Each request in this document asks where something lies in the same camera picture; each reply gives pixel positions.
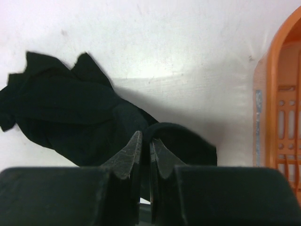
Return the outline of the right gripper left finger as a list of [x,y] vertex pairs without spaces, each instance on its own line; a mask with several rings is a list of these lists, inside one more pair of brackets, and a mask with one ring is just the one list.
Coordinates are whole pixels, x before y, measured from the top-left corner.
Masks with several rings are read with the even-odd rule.
[[142,142],[142,132],[136,131],[130,138],[127,145],[100,167],[104,169],[111,169],[112,172],[120,179],[130,178],[134,166],[139,165]]

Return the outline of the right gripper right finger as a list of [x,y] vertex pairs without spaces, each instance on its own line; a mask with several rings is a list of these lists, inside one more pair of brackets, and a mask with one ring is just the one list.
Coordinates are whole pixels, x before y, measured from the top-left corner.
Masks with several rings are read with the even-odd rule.
[[167,179],[171,175],[175,166],[186,165],[167,149],[160,139],[153,139],[150,143],[150,161],[155,163],[155,168],[163,179]]

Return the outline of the black t-shirt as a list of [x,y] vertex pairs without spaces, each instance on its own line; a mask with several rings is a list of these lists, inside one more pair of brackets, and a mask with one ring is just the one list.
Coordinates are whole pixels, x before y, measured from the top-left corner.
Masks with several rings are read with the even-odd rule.
[[3,131],[18,126],[29,140],[78,166],[105,163],[137,131],[144,150],[156,138],[186,164],[217,165],[215,146],[120,97],[88,53],[73,68],[35,52],[27,52],[26,60],[24,72],[10,74],[0,92]]

